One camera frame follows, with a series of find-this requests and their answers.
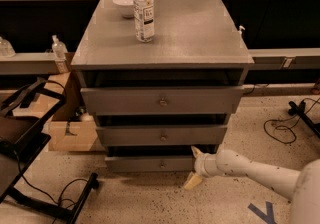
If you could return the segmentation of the white wrapped gripper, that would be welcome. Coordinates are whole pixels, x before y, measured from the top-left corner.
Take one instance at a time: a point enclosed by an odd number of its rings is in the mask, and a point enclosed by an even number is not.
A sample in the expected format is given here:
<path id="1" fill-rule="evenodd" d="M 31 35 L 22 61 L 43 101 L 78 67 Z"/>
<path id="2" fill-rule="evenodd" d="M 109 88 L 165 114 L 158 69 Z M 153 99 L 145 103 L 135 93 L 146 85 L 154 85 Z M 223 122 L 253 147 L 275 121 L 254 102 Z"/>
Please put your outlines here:
<path id="1" fill-rule="evenodd" d="M 218 174 L 216 155 L 204 153 L 198 149 L 196 146 L 191 147 L 192 154 L 196 158 L 194 169 L 195 172 L 191 172 L 187 180 L 185 181 L 183 188 L 187 191 L 192 190 L 197 185 L 199 185 L 204 178 L 214 177 Z"/>

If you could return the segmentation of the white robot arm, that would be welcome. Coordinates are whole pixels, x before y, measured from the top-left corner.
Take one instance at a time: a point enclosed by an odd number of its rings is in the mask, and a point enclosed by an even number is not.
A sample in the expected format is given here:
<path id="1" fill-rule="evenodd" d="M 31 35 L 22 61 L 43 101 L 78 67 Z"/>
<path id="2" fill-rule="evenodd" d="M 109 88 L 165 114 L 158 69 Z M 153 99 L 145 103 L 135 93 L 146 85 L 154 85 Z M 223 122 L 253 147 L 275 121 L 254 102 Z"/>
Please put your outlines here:
<path id="1" fill-rule="evenodd" d="M 308 163 L 301 171 L 264 164 L 229 149 L 216 154 L 191 147 L 194 170 L 184 183 L 191 190 L 205 178 L 246 177 L 291 202 L 290 224 L 320 224 L 320 160 Z"/>

